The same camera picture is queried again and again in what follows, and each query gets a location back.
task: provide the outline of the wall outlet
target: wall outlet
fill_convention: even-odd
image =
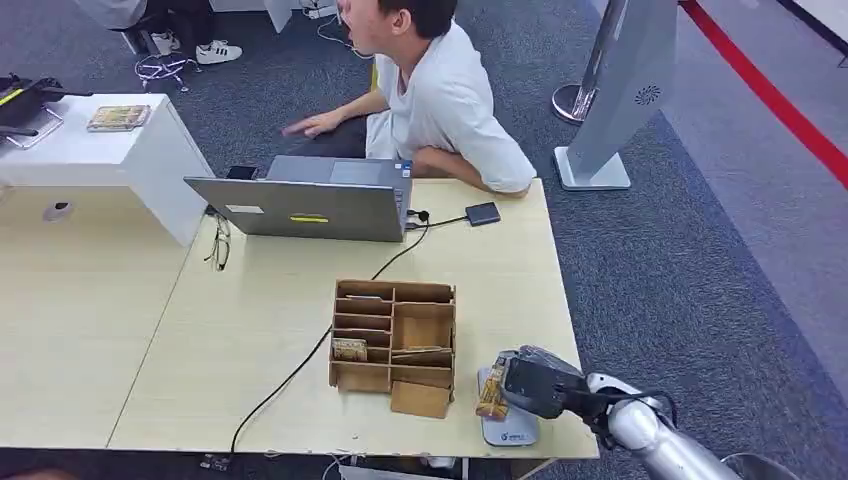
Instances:
[[[328,7],[321,7],[318,10],[309,10],[309,18],[312,20],[317,20],[323,17],[329,17],[330,15],[338,15],[339,7],[336,5],[330,5]]]

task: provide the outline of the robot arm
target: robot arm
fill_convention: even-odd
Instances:
[[[701,444],[677,430],[662,413],[662,403],[606,374],[587,376],[536,347],[511,352],[501,393],[513,405],[543,418],[570,411],[586,423],[607,448],[621,447],[642,462],[655,480],[741,480]],[[672,405],[673,417],[676,406]]]

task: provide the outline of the laptop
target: laptop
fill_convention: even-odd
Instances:
[[[402,242],[412,164],[278,156],[264,180],[186,177],[248,235]]]

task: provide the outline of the sneaker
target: sneaker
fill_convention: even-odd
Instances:
[[[151,33],[150,36],[159,49],[159,55],[170,55],[180,49],[180,39],[170,30],[165,33]]]
[[[235,60],[241,56],[241,48],[228,45],[226,40],[212,40],[204,47],[197,47],[197,63],[211,65]]]

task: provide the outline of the cardboard box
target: cardboard box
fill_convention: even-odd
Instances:
[[[332,340],[364,340],[365,361],[330,349],[330,385],[392,394],[392,411],[444,418],[453,400],[456,291],[430,283],[339,280]]]

